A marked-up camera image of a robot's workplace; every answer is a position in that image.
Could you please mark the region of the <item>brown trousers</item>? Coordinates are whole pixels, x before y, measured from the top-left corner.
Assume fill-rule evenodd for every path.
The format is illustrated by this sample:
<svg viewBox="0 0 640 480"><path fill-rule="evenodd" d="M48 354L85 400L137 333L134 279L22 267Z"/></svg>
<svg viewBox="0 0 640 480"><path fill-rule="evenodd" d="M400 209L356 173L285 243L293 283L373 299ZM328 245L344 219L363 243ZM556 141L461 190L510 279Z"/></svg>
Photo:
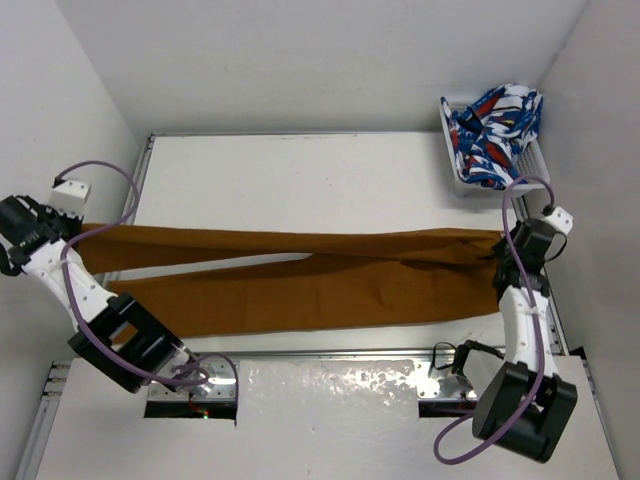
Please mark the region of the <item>brown trousers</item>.
<svg viewBox="0 0 640 480"><path fill-rule="evenodd" d="M119 280L180 337L448 322L495 313L492 230L277 233L90 224L94 274L234 260L234 267Z"/></svg>

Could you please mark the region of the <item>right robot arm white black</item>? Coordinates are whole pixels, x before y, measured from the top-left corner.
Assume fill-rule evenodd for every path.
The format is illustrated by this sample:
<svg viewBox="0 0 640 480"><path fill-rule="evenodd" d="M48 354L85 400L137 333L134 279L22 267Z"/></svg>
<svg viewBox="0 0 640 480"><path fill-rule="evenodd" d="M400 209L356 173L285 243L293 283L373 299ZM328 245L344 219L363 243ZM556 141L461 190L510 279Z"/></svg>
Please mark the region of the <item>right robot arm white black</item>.
<svg viewBox="0 0 640 480"><path fill-rule="evenodd" d="M504 321L505 350L466 341L451 368L477 395L475 438L539 463L547 462L577 404L576 387L561 379L548 337L550 286L542 269L556 236L567 237L572 217L561 208L517 222L493 247L492 286Z"/></svg>

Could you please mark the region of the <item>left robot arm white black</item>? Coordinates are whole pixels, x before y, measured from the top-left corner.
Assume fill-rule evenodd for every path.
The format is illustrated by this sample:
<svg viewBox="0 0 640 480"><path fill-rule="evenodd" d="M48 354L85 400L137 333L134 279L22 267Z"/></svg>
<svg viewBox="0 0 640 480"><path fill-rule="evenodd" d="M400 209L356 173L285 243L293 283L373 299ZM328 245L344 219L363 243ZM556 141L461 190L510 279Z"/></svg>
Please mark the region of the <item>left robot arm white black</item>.
<svg viewBox="0 0 640 480"><path fill-rule="evenodd" d="M159 372L183 343L129 293L116 295L99 285L69 242L82 221L56 212L29 196L1 201L1 273L38 279L69 312L77 332L72 350L125 390L136 393L157 381L170 389L201 385L205 370L193 366L174 378Z"/></svg>

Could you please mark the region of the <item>right silver arm base plate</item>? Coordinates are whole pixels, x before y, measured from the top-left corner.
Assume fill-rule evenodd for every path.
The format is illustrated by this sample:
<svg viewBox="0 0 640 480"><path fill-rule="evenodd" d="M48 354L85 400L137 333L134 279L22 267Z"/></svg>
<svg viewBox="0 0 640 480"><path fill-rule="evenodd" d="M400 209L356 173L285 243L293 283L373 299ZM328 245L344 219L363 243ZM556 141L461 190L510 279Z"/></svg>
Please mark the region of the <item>right silver arm base plate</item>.
<svg viewBox="0 0 640 480"><path fill-rule="evenodd" d="M448 370L436 370L429 361L414 362L415 388L420 400L476 401L478 396L464 377Z"/></svg>

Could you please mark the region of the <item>left silver arm base plate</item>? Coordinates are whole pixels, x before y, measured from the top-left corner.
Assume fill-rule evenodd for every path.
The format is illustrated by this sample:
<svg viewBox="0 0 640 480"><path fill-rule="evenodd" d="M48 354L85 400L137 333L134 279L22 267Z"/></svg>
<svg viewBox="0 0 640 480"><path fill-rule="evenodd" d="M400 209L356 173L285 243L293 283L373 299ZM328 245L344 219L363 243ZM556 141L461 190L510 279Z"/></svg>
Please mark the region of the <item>left silver arm base plate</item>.
<svg viewBox="0 0 640 480"><path fill-rule="evenodd" d="M179 379L197 380L196 368L201 368L209 375L207 382L196 386L166 387L152 382L147 389L147 400L150 402L187 402L200 403L235 402L238 396L238 377L240 366L237 362L221 354L208 354L199 359L191 370L178 371L177 363L172 361L163 375L177 376Z"/></svg>

